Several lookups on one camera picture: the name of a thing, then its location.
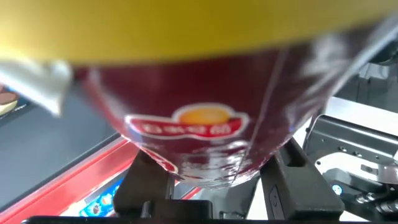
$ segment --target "yellow packaging top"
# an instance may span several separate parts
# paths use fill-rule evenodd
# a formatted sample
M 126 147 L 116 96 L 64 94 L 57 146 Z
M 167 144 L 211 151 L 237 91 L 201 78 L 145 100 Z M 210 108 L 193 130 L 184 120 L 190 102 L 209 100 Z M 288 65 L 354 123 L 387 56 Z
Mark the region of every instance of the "yellow packaging top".
M 0 57 L 142 63 L 234 54 L 387 16 L 397 0 L 0 0 Z

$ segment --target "red metal edge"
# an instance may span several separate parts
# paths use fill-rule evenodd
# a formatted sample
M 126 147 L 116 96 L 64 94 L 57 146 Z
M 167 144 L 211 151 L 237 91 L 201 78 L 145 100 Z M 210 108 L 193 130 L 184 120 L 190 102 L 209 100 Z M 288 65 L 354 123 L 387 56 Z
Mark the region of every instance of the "red metal edge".
M 187 193 L 184 197 L 182 197 L 183 200 L 190 200 L 192 199 L 194 196 L 196 196 L 196 194 L 198 194 L 201 191 L 201 188 L 199 187 L 195 187 L 194 189 L 192 189 L 189 193 Z
M 118 138 L 0 213 L 0 223 L 14 224 L 34 215 L 61 214 L 106 179 L 126 170 L 138 151 L 133 143 Z

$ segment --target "red packaged food bag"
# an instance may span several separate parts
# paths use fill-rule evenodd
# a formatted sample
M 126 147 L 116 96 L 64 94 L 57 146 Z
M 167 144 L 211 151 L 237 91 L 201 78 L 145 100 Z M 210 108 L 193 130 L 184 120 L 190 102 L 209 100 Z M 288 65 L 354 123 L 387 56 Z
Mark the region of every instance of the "red packaged food bag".
M 92 103 L 125 138 L 177 180 L 218 189 L 256 175 L 396 36 L 397 18 L 381 19 L 395 5 L 54 2 L 40 6 L 44 9 L 4 11 L 4 17 L 20 17 L 10 19 L 15 23 L 9 26 L 0 24 L 3 34 L 16 37 L 0 37 L 0 50 L 15 48 L 28 58 L 68 62 Z M 55 17 L 58 11 L 65 13 Z M 40 32 L 30 29 L 33 22 L 40 24 Z M 32 67 L 28 70 L 41 75 L 29 78 L 8 68 L 14 76 L 0 72 L 0 80 L 60 111 L 62 93 L 72 80 L 65 65 L 53 65 L 52 76 Z

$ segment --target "plastic wrapper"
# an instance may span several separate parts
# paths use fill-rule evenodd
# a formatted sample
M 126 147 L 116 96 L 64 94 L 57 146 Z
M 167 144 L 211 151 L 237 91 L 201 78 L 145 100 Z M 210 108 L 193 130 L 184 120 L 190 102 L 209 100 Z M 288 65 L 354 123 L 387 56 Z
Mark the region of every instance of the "plastic wrapper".
M 373 32 L 183 62 L 92 66 L 82 77 L 114 127 L 176 179 L 231 187 L 256 175 L 366 62 Z

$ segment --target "product label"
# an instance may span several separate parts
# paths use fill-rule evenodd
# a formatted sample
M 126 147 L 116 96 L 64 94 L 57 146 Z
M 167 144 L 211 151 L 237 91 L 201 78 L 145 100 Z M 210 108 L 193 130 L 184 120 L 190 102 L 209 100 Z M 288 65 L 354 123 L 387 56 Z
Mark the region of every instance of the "product label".
M 131 114 L 125 122 L 135 132 L 157 139 L 226 139 L 238 135 L 248 123 L 246 113 L 237 113 L 219 103 L 183 106 L 171 118 Z

